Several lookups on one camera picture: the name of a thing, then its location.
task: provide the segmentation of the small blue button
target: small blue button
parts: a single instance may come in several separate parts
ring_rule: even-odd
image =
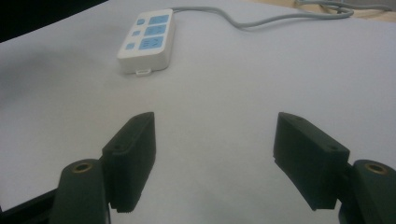
[[[163,45],[163,36],[142,39],[139,49],[156,49]]]
[[[140,35],[140,31],[134,31],[134,32],[132,33],[132,36],[134,36],[134,35]]]
[[[168,20],[169,20],[169,15],[151,17],[149,19],[148,25],[165,23],[165,22],[168,22]]]
[[[134,43],[129,43],[127,44],[125,49],[133,49],[134,48]]]
[[[136,22],[137,25],[142,25],[143,23],[145,23],[145,19],[139,19]]]
[[[161,35],[165,33],[166,25],[149,26],[146,29],[145,35]]]

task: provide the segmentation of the beige surface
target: beige surface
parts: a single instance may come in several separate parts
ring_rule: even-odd
[[[247,0],[249,2],[267,3],[271,5],[281,6],[281,7],[298,7],[293,0]],[[299,8],[320,12],[323,8],[319,6],[301,6]],[[355,10],[353,17],[376,20],[376,21],[392,21],[396,22],[396,12],[382,12],[378,10]]]

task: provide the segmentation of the gray cable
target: gray cable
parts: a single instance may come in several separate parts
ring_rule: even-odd
[[[391,10],[391,8],[386,6],[380,5],[372,5],[372,6],[354,6],[345,3],[338,3],[333,1],[321,0],[295,0],[299,5],[321,5],[327,7],[332,10],[336,10],[337,14],[330,14],[330,13],[313,13],[313,12],[305,12],[305,13],[294,13],[289,15],[281,15],[275,16],[268,19],[264,19],[261,21],[253,21],[253,22],[237,22],[233,18],[231,18],[225,11],[217,7],[172,7],[175,12],[180,11],[203,11],[203,12],[210,12],[216,13],[222,16],[225,20],[227,20],[232,26],[237,29],[242,28],[250,28],[255,26],[264,25],[265,23],[272,22],[272,21],[280,21],[285,19],[294,19],[294,18],[310,18],[310,19],[318,19],[318,20],[339,20],[345,19],[353,15],[353,9],[379,9],[379,10]]]

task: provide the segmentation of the white plastic casing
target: white plastic casing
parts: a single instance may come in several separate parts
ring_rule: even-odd
[[[117,56],[125,73],[151,74],[169,65],[175,22],[172,9],[141,13]]]

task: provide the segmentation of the white table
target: white table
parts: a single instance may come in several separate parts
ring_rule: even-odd
[[[396,167],[396,24],[279,21],[251,32],[203,12],[176,14],[170,66],[124,75],[116,60],[143,11],[214,6],[239,21],[297,9],[228,1],[112,0],[0,44],[0,203],[55,189],[73,161],[98,159],[132,116],[154,111],[157,160],[121,223],[338,223],[312,212],[276,166],[277,113],[316,124]]]

